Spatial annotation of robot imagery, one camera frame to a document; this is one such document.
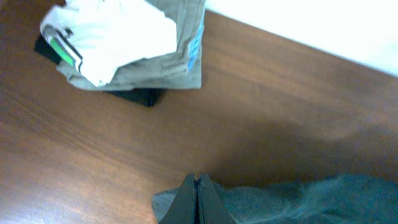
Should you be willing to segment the dark green t-shirt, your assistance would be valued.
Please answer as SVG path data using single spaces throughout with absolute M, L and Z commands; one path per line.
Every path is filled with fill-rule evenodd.
M 397 184 L 373 177 L 341 175 L 264 188 L 226 189 L 212 183 L 235 223 L 397 223 Z M 179 188 L 152 197 L 158 223 Z M 199 223 L 197 206 L 198 202 L 195 223 Z

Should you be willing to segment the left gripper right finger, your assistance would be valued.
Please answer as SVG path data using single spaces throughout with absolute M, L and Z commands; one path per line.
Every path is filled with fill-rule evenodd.
M 225 209 L 208 174 L 197 183 L 198 221 L 200 224 L 235 224 Z

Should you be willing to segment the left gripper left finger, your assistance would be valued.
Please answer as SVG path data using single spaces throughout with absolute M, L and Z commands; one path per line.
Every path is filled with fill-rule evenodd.
M 159 224 L 195 224 L 196 205 L 197 185 L 195 176 L 188 174 Z

